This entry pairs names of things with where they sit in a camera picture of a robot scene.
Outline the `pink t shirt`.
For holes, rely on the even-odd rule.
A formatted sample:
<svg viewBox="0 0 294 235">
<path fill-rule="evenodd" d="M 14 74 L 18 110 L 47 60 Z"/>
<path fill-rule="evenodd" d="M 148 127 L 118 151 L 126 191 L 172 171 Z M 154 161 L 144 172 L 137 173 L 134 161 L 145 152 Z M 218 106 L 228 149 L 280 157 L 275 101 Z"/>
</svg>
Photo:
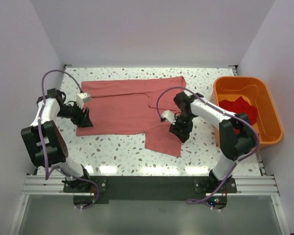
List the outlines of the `pink t shirt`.
<svg viewBox="0 0 294 235">
<path fill-rule="evenodd" d="M 182 142 L 169 131 L 170 123 L 159 116 L 179 112 L 173 99 L 182 92 L 184 77 L 84 81 L 82 89 L 92 99 L 85 104 L 93 124 L 78 128 L 77 136 L 145 134 L 145 148 L 180 157 Z"/>
</svg>

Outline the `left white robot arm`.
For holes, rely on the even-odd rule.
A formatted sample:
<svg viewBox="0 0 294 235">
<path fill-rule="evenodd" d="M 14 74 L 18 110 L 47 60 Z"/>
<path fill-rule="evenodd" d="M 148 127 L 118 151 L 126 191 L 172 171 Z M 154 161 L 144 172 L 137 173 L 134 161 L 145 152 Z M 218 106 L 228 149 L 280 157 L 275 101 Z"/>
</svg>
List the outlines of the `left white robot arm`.
<svg viewBox="0 0 294 235">
<path fill-rule="evenodd" d="M 56 119 L 67 118 L 79 128 L 93 127 L 89 108 L 84 107 L 91 99 L 89 93 L 80 92 L 75 101 L 65 103 L 66 94 L 56 88 L 38 98 L 36 117 L 29 127 L 21 130 L 21 137 L 34 166 L 45 169 L 45 179 L 57 170 L 70 184 L 76 180 L 89 180 L 85 167 L 69 157 Z"/>
</svg>

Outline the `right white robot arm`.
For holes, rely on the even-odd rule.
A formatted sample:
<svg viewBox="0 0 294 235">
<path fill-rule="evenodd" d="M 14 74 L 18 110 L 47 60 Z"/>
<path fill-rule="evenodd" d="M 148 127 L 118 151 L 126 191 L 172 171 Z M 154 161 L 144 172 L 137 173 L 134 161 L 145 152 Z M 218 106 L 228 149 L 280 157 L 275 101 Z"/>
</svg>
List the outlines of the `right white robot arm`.
<svg viewBox="0 0 294 235">
<path fill-rule="evenodd" d="M 219 147 L 222 156 L 209 175 L 215 181 L 230 177 L 232 167 L 241 156 L 246 156 L 257 146 L 256 133 L 253 131 L 247 114 L 226 111 L 196 93 L 178 93 L 173 99 L 180 109 L 176 116 L 170 111 L 162 114 L 171 123 L 169 131 L 184 143 L 193 129 L 193 119 L 200 117 L 210 122 L 219 131 Z"/>
</svg>

